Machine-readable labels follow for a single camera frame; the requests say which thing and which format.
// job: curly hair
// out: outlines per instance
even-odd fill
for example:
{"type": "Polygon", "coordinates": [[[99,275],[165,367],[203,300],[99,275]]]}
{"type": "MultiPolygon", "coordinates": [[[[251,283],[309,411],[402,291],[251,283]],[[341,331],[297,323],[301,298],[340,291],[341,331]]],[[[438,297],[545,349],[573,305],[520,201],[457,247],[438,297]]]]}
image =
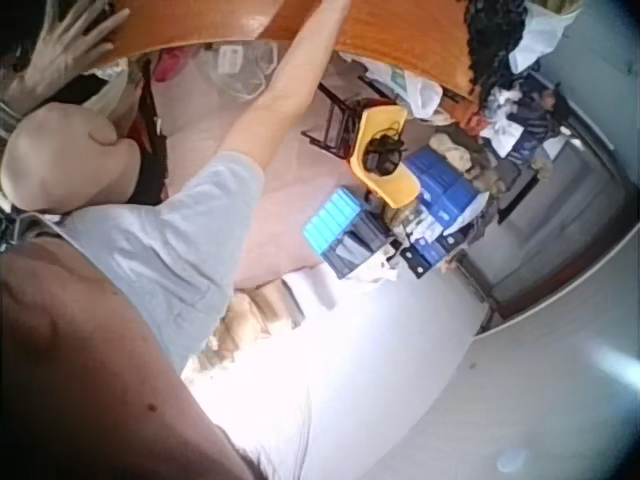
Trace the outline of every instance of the curly hair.
{"type": "Polygon", "coordinates": [[[522,40],[527,7],[524,0],[465,1],[473,84],[484,106],[495,87],[511,87],[509,54],[522,40]]]}

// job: orange wooden surface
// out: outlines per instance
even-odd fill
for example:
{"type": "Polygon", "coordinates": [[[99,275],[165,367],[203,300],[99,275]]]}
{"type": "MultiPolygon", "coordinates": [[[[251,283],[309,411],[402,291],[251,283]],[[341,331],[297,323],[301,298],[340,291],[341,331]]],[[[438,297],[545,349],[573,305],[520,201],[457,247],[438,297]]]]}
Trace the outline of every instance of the orange wooden surface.
{"type": "MultiPolygon", "coordinates": [[[[114,57],[170,46],[265,38],[290,41],[316,0],[117,0],[131,9],[114,57]]],[[[353,0],[337,49],[395,64],[469,96],[471,71],[456,0],[353,0]]]]}

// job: cloth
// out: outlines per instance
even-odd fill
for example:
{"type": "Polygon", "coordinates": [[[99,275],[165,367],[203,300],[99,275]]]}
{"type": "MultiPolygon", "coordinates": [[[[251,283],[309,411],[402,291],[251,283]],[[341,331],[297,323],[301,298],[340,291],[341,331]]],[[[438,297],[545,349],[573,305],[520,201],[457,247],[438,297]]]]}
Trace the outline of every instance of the cloth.
{"type": "Polygon", "coordinates": [[[86,208],[60,233],[131,301],[180,372],[226,311],[263,184],[251,159],[225,152],[158,207],[86,208]]]}
{"type": "Polygon", "coordinates": [[[473,166],[469,151],[453,143],[444,133],[436,133],[431,137],[429,146],[446,158],[460,173],[466,172],[473,166]]]}

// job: hand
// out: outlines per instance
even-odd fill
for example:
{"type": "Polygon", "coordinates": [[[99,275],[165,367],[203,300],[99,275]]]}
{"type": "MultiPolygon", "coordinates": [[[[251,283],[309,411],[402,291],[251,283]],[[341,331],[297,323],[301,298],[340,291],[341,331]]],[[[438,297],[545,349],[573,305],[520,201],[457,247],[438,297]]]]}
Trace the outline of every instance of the hand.
{"type": "Polygon", "coordinates": [[[106,0],[79,0],[59,22],[57,0],[47,0],[44,26],[29,67],[5,95],[4,102],[9,108],[23,116],[30,113],[113,49],[105,38],[125,22],[128,9],[85,32],[105,5],[106,0]]]}

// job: plastic bag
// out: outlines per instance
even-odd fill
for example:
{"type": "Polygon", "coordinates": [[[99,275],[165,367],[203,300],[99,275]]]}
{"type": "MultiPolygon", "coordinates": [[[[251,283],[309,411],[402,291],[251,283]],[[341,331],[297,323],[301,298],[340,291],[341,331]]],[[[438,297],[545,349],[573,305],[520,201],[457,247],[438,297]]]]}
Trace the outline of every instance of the plastic bag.
{"type": "Polygon", "coordinates": [[[340,55],[356,60],[367,67],[367,77],[382,82],[402,97],[411,107],[416,118],[428,119],[440,105],[442,87],[428,78],[408,72],[393,65],[346,53],[340,55]]]}
{"type": "Polygon", "coordinates": [[[569,15],[556,15],[538,5],[527,2],[527,18],[520,44],[509,55],[513,73],[520,73],[538,58],[553,51],[562,38],[564,29],[576,18],[580,10],[569,15]]]}
{"type": "Polygon", "coordinates": [[[267,87],[267,76],[278,65],[275,42],[216,44],[204,54],[205,73],[231,95],[252,100],[267,87]]]}

